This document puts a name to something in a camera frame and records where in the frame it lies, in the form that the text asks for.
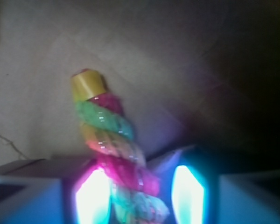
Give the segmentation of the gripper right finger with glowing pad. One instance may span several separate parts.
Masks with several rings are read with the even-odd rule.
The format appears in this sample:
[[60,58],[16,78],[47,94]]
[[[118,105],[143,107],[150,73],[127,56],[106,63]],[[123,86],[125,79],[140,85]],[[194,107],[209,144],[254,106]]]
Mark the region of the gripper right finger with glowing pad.
[[178,148],[151,160],[167,224],[280,224],[280,159]]

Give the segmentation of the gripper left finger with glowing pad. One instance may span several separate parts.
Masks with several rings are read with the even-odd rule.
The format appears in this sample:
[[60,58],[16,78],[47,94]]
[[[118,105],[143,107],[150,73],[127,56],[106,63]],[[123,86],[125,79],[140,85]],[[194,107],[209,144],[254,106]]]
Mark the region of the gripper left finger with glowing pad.
[[0,166],[0,224],[107,224],[109,180],[95,159]]

